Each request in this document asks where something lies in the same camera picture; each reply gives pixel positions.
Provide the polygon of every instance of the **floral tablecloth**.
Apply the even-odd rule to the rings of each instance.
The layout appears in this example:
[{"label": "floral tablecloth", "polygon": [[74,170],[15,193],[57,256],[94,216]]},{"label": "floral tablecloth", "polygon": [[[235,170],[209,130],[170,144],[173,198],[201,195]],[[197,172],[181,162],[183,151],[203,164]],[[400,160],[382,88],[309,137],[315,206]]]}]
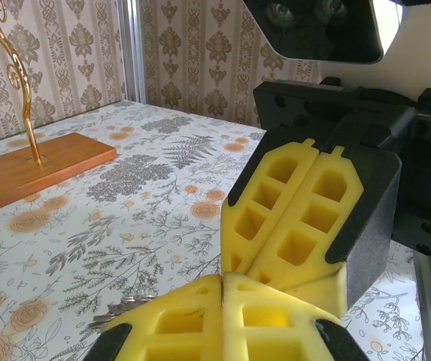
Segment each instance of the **floral tablecloth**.
[{"label": "floral tablecloth", "polygon": [[[0,360],[83,359],[87,324],[122,294],[162,295],[220,269],[220,206],[263,131],[133,102],[37,129],[118,149],[112,162],[0,209]],[[0,154],[28,145],[0,141]],[[374,360],[422,358],[414,266],[387,270],[343,321]]]}]

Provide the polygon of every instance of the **floral table surface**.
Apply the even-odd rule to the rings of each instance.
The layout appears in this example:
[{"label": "floral table surface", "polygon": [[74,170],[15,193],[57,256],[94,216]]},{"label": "floral table surface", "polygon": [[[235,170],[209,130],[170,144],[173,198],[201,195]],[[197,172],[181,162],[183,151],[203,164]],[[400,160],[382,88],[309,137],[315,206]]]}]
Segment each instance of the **floral table surface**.
[{"label": "floral table surface", "polygon": [[[263,131],[120,102],[37,129],[118,149],[112,162],[0,209],[0,361],[78,360],[87,324],[124,293],[162,295],[220,270],[220,206]],[[0,141],[0,154],[28,145]],[[412,253],[344,324],[370,359],[422,359]]]}]

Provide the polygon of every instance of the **wooden base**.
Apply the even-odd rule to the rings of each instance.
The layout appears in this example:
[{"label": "wooden base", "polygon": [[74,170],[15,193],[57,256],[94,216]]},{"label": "wooden base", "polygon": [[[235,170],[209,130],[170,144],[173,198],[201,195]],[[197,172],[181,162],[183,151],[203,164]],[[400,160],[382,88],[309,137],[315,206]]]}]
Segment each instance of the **wooden base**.
[{"label": "wooden base", "polygon": [[29,147],[0,156],[0,208],[116,158],[117,150],[78,133],[38,145],[42,164]]}]

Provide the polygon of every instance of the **gold decorative stand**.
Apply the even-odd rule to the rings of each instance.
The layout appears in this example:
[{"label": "gold decorative stand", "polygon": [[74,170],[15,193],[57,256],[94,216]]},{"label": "gold decorative stand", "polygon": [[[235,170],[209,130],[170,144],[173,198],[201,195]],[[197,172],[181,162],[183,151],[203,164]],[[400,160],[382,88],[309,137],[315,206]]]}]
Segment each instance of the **gold decorative stand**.
[{"label": "gold decorative stand", "polygon": [[[0,23],[6,21],[5,3],[0,0]],[[23,121],[29,147],[0,156],[0,208],[88,169],[116,158],[117,150],[78,133],[36,143],[31,123],[32,94],[21,58],[0,27],[0,42],[12,64],[8,78],[15,89],[23,90]]]}]

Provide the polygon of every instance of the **patterned wallpaper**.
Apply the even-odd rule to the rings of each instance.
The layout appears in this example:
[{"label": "patterned wallpaper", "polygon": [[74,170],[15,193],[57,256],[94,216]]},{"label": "patterned wallpaper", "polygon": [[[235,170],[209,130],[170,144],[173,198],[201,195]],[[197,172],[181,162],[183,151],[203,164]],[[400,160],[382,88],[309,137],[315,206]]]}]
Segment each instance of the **patterned wallpaper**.
[{"label": "patterned wallpaper", "polygon": [[[125,98],[115,0],[5,2],[1,25],[29,74],[35,127]],[[24,130],[8,61],[0,44],[0,138]]]},{"label": "patterned wallpaper", "polygon": [[256,126],[264,80],[315,80],[315,63],[282,59],[242,0],[141,0],[147,102]]}]

